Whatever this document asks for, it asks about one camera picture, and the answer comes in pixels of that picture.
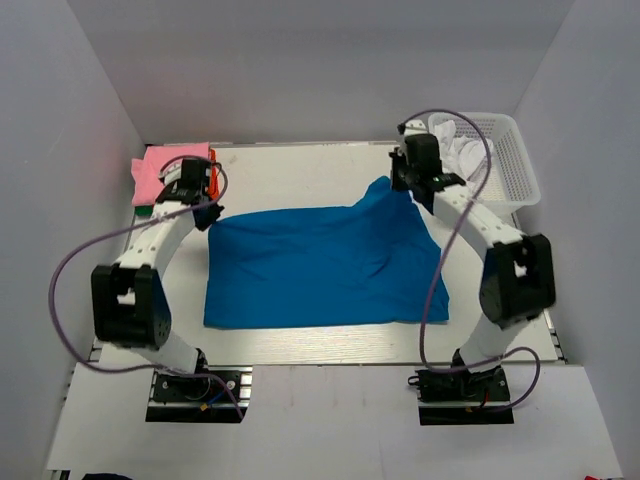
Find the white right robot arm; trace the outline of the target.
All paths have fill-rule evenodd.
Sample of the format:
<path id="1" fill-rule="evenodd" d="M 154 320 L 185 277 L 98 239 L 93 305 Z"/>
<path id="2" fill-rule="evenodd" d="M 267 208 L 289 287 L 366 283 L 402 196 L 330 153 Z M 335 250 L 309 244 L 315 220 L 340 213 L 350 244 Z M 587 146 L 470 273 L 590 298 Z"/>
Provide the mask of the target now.
<path id="1" fill-rule="evenodd" d="M 550 242 L 504 223 L 478 202 L 460 176 L 445 172 L 438 141 L 422 122 L 409 121 L 399 132 L 402 139 L 390 155 L 393 189 L 410 192 L 483 262 L 480 318 L 446 371 L 477 375 L 492 370 L 508 357 L 518 334 L 556 301 Z"/>

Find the white t-shirt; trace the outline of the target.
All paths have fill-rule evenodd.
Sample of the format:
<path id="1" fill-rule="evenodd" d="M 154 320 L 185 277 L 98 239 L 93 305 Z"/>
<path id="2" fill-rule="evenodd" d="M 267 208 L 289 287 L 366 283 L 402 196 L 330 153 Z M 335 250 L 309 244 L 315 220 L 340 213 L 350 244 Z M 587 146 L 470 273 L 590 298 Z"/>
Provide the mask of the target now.
<path id="1" fill-rule="evenodd" d="M 456 173 L 466 182 L 476 182 L 484 178 L 487 156 L 481 140 L 459 135 L 453 120 L 436 124 L 432 133 L 438 140 L 445 171 Z"/>

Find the blue t-shirt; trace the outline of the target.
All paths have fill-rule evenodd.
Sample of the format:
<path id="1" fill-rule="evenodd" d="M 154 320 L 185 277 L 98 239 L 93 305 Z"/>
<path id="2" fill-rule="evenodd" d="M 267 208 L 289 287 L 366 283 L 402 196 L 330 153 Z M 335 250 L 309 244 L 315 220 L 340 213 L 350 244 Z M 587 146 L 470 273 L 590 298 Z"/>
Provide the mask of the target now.
<path id="1" fill-rule="evenodd" d="M 225 218 L 208 231 L 203 324 L 215 329 L 445 323 L 441 250 L 389 178 L 351 206 Z"/>

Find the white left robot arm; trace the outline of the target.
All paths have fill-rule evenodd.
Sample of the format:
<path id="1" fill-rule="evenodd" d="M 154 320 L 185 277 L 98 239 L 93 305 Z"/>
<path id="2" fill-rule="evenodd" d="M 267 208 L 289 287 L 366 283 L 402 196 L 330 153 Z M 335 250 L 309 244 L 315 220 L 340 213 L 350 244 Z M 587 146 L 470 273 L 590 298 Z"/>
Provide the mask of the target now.
<path id="1" fill-rule="evenodd" d="M 219 219 L 228 177 L 218 162 L 181 155 L 161 168 L 159 178 L 161 192 L 132 245 L 91 274 L 94 331 L 98 340 L 156 367 L 195 374 L 204 354 L 173 331 L 162 278 L 183 240 Z"/>

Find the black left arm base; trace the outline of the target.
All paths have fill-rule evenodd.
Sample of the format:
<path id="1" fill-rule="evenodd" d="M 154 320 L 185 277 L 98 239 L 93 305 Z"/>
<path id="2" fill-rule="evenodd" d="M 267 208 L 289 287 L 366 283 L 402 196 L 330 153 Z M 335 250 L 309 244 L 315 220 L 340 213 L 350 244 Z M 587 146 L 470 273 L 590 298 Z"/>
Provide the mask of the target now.
<path id="1" fill-rule="evenodd" d="M 252 367 L 222 367 L 212 373 L 225 382 L 187 379 L 164 373 L 152 378 L 145 421 L 147 423 L 238 424 L 242 421 L 228 388 L 245 414 L 252 388 Z"/>

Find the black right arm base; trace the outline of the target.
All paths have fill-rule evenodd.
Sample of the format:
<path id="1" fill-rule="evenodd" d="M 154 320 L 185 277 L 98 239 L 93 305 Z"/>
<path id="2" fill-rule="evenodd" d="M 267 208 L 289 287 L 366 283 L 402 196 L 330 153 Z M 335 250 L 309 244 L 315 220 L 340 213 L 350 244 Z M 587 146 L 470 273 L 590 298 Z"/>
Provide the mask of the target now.
<path id="1" fill-rule="evenodd" d="M 437 374 L 416 370 L 408 386 L 417 392 L 421 426 L 508 425 L 514 423 L 511 395 L 501 366 L 479 373 Z"/>

